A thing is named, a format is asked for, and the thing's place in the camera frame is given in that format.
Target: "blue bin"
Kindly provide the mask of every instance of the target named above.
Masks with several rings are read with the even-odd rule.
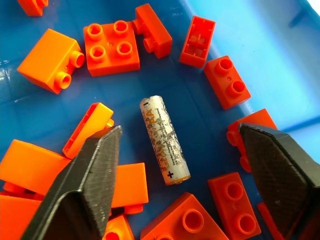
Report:
[[[150,0],[171,34],[171,55],[157,59],[137,37],[141,70],[91,77],[86,66],[72,75],[70,87],[55,95],[37,87],[17,67],[48,29],[76,39],[82,50],[83,28],[91,23],[135,19],[145,0],[49,0],[42,17],[28,17],[15,0],[0,3],[0,157],[13,139],[62,153],[62,148],[92,103],[114,110],[123,127],[119,164],[145,162],[149,203],[129,215],[136,239],[141,230],[182,193],[194,194],[213,219],[221,221],[207,180],[239,172],[262,234],[272,239],[256,205],[262,201],[240,154],[226,138],[227,126],[266,108],[280,130],[320,163],[319,16],[302,0]],[[252,97],[224,111],[202,69],[179,63],[192,15],[216,21],[209,60],[229,55]],[[191,179],[165,186],[139,103],[163,97]]]

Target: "silver battery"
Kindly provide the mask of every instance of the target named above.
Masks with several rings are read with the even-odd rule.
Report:
[[[143,99],[140,109],[165,184],[180,184],[188,180],[187,162],[162,97]]]

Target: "textured black plastic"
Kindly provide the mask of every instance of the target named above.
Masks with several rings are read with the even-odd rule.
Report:
[[[120,126],[88,138],[57,176],[22,240],[100,240],[115,188]]]
[[[319,207],[315,200],[320,166],[285,132],[247,123],[239,131],[255,183],[278,230],[286,238],[303,232],[312,210]]]

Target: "orange toy brick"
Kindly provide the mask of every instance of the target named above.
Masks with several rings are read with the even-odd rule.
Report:
[[[73,159],[79,153],[86,139],[98,131],[112,127],[114,112],[101,102],[93,103],[66,142],[63,153]]]
[[[46,195],[56,176],[70,162],[31,143],[13,140],[0,163],[0,179]]]
[[[102,240],[135,240],[124,214],[108,221]]]
[[[261,202],[257,205],[257,208],[266,224],[266,226],[268,227],[272,237],[274,240],[284,240],[284,237],[281,235],[281,233],[279,232],[274,220],[272,219],[270,212],[267,208],[267,206],[265,205],[264,202]]]
[[[33,84],[59,94],[69,87],[71,74],[84,61],[76,40],[48,29],[17,71]]]
[[[49,0],[18,0],[24,12],[30,17],[39,17],[44,13],[44,8],[48,6]]]
[[[86,64],[93,77],[140,69],[132,22],[93,23],[84,29]]]
[[[251,97],[228,56],[208,61],[204,73],[224,110],[241,104]]]
[[[180,56],[180,62],[202,68],[206,63],[216,23],[193,16]]]
[[[194,195],[185,192],[141,232],[141,240],[228,240]]]
[[[208,180],[226,235],[245,240],[261,233],[239,173],[233,172]]]
[[[149,3],[135,9],[136,19],[133,20],[134,32],[143,34],[143,45],[146,51],[154,53],[158,59],[171,52],[172,37],[162,24]]]
[[[260,111],[254,112],[249,116],[245,116],[228,126],[228,132],[226,133],[226,137],[232,146],[237,147],[239,149],[241,153],[241,166],[246,172],[250,173],[251,167],[248,161],[245,144],[239,133],[240,123],[257,124],[272,129],[277,129],[277,126],[275,125],[274,121],[272,120],[265,108],[261,109]]]
[[[0,239],[19,240],[41,201],[0,195]]]
[[[137,214],[149,202],[145,163],[119,165],[116,170],[112,208],[124,207],[126,214]]]

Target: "aa battery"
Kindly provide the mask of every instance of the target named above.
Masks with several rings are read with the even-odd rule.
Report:
[[[143,99],[140,109],[165,184],[180,184],[188,180],[187,162],[162,97]]]

